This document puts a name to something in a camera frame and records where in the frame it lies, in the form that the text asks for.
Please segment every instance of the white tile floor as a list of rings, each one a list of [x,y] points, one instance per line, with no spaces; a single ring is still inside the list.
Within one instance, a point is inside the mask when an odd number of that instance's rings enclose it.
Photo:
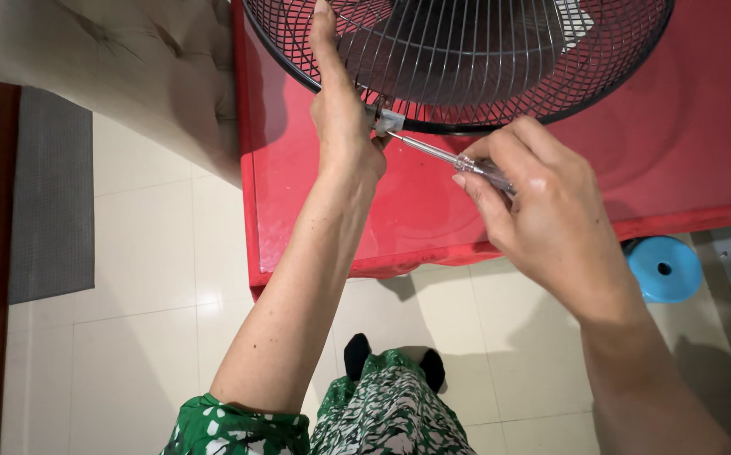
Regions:
[[[96,289],[10,308],[4,454],[160,450],[253,305],[239,190],[99,115],[94,149]],[[684,377],[731,421],[730,347],[707,285],[650,310]],[[478,453],[599,452],[578,326],[504,259],[350,280],[310,417],[358,332],[377,352],[441,351],[442,398]]]

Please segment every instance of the red tablecloth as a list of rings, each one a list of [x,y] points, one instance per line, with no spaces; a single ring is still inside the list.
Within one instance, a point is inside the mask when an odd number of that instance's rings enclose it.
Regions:
[[[267,284],[317,175],[312,93],[235,15],[248,265]],[[731,2],[679,0],[653,55],[621,88],[548,127],[598,175],[620,238],[731,224]],[[475,138],[411,134],[455,152]],[[387,278],[419,264],[498,253],[446,163],[394,141],[351,276]]]

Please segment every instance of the tufted upholstery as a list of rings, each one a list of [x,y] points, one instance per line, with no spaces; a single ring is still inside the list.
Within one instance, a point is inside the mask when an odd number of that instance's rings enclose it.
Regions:
[[[43,88],[238,181],[227,0],[0,0],[0,81]]]

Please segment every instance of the electric fan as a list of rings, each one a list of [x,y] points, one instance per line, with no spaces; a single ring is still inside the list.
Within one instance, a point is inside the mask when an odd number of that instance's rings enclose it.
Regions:
[[[280,65],[320,90],[314,0],[243,0]],[[674,0],[330,0],[338,53],[367,104],[403,129],[487,133],[520,114],[543,123],[609,94],[645,61]]]

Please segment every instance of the screwdriver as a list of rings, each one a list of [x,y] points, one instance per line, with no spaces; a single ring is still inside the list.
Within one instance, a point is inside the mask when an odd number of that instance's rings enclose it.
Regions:
[[[506,177],[503,175],[503,171],[500,170],[492,161],[475,161],[463,153],[456,155],[447,150],[441,150],[438,147],[433,147],[407,136],[400,136],[399,134],[391,131],[386,131],[386,133],[401,140],[403,144],[422,150],[424,153],[435,156],[439,160],[445,160],[447,163],[452,164],[453,169],[456,171],[467,171],[478,174],[488,180],[489,183],[498,190],[505,191],[512,196],[516,193],[512,184],[506,180]]]

